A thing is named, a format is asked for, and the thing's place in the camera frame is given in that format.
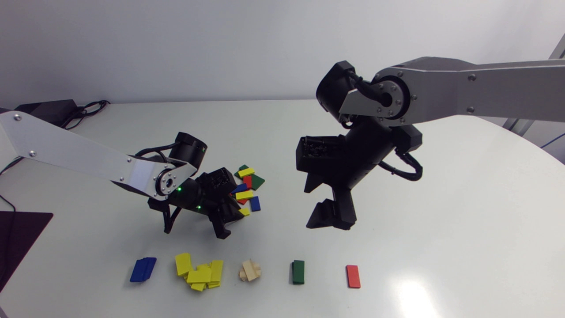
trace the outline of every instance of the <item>green block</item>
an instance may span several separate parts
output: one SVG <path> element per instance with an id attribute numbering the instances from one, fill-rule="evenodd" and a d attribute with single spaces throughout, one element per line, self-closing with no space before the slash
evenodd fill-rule
<path id="1" fill-rule="evenodd" d="M 239 168 L 239 169 L 237 170 L 237 172 L 236 172 L 236 173 L 234 173 L 233 175 L 235 175 L 235 176 L 236 176 L 236 178 L 238 178 L 239 180 L 243 180 L 243 178 L 241 178 L 241 177 L 240 177 L 240 175 L 239 175 L 239 173 L 238 173 L 238 172 L 240 172 L 240 171 L 241 171 L 241 170 L 243 170 L 243 169 L 247 169 L 247 168 L 249 168 L 249 167 L 248 167 L 248 166 L 246 166 L 246 165 L 242 165 L 242 166 L 241 166 L 241 167 L 240 167 L 240 168 Z"/>
<path id="2" fill-rule="evenodd" d="M 265 179 L 256 174 L 251 175 L 251 188 L 253 190 L 257 190 L 263 183 L 265 183 Z"/>
<path id="3" fill-rule="evenodd" d="M 304 261 L 294 260 L 292 262 L 292 284 L 304 284 Z"/>

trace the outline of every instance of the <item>blue block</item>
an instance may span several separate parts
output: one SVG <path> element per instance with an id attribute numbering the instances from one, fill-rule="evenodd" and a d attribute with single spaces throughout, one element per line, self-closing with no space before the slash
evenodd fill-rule
<path id="1" fill-rule="evenodd" d="M 157 262 L 156 257 L 146 257 L 144 258 L 147 260 L 147 267 L 145 268 L 144 273 L 144 281 L 148 280 L 151 277 L 151 273 L 153 272 L 153 268 L 155 267 L 155 263 Z"/>
<path id="2" fill-rule="evenodd" d="M 232 191 L 232 194 L 242 192 L 242 191 L 247 191 L 247 184 L 245 184 L 245 183 L 240 184 L 239 186 L 236 187 L 235 190 Z"/>
<path id="3" fill-rule="evenodd" d="M 153 268 L 157 258 L 155 257 L 145 257 L 141 260 L 137 260 L 135 266 L 133 267 L 132 276 L 130 277 L 130 282 L 144 282 L 151 277 Z"/>
<path id="4" fill-rule="evenodd" d="M 251 210 L 253 212 L 261 211 L 261 205 L 259 204 L 259 197 L 258 196 L 252 197 L 251 199 L 249 199 L 249 202 L 251 203 Z"/>

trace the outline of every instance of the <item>red block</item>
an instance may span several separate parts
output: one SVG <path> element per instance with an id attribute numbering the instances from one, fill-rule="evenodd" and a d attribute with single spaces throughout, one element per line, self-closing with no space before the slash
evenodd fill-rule
<path id="1" fill-rule="evenodd" d="M 251 189 L 251 175 L 247 175 L 244 177 L 244 183 L 247 184 L 247 189 Z"/>
<path id="2" fill-rule="evenodd" d="M 357 265 L 347 265 L 346 269 L 349 288 L 361 288 L 361 281 L 359 280 L 359 268 L 357 268 Z"/>

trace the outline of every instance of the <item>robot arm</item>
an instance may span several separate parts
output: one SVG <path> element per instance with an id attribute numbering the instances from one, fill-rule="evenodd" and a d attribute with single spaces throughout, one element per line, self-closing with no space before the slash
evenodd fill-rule
<path id="1" fill-rule="evenodd" d="M 333 191 L 333 200 L 318 203 L 306 226 L 349 230 L 357 220 L 351 189 L 377 165 L 420 179 L 423 168 L 409 152 L 421 145 L 422 135 L 412 124 L 452 115 L 565 122 L 563 83 L 562 59 L 474 65 L 423 57 L 385 68 L 371 82 L 347 61 L 336 63 L 316 98 L 349 132 L 305 136 L 298 143 L 297 170 L 308 173 L 304 191 L 322 183 Z M 415 172 L 382 162 L 392 150 Z"/>
<path id="2" fill-rule="evenodd" d="M 177 180 L 184 181 L 197 171 L 183 160 L 168 158 L 164 163 L 123 154 L 26 113 L 4 112 L 0 125 L 7 143 L 2 149 L 13 150 L 11 158 L 22 156 L 107 179 L 159 201 L 180 185 Z"/>
<path id="3" fill-rule="evenodd" d="M 236 183 L 227 169 L 190 178 L 200 167 L 207 146 L 183 132 L 171 145 L 130 156 L 29 114 L 0 109 L 0 149 L 3 166 L 6 160 L 21 156 L 107 179 L 149 197 L 149 207 L 163 213 L 166 233 L 183 208 L 207 215 L 221 239 L 231 233 L 225 223 L 243 218 L 237 202 L 229 195 Z M 168 149 L 168 157 L 160 153 Z M 151 152 L 159 152 L 160 156 L 143 157 Z M 172 215 L 169 205 L 177 207 Z"/>
<path id="4" fill-rule="evenodd" d="M 355 72 L 347 62 L 336 65 L 347 76 Z M 338 112 L 343 121 L 372 116 L 388 127 L 452 115 L 565 122 L 563 83 L 563 59 L 475 65 L 423 57 L 378 72 L 366 83 L 376 98 L 363 89 L 349 89 Z"/>

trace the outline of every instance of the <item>white table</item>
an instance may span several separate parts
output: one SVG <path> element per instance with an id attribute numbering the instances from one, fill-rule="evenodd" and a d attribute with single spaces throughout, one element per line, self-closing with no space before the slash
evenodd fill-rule
<path id="1" fill-rule="evenodd" d="M 262 211 L 219 240 L 205 216 L 184 210 L 166 235 L 144 197 L 24 161 L 0 178 L 1 193 L 19 210 L 55 216 L 0 306 L 10 318 L 562 317 L 564 166 L 478 118 L 416 126 L 422 180 L 376 168 L 353 191 L 350 231 L 310 230 L 331 191 L 302 192 L 298 139 L 346 132 L 315 100 L 110 105 L 74 132 L 125 153 L 193 134 L 209 146 L 200 172 L 247 164 L 267 180 Z M 194 265 L 223 259 L 222 286 L 191 290 L 175 275 L 182 252 Z M 151 278 L 130 283 L 145 256 L 158 259 Z M 248 258 L 263 272 L 251 283 L 237 277 Z M 305 285 L 289 284 L 294 259 L 306 261 Z M 347 288 L 347 264 L 359 266 L 361 289 Z"/>

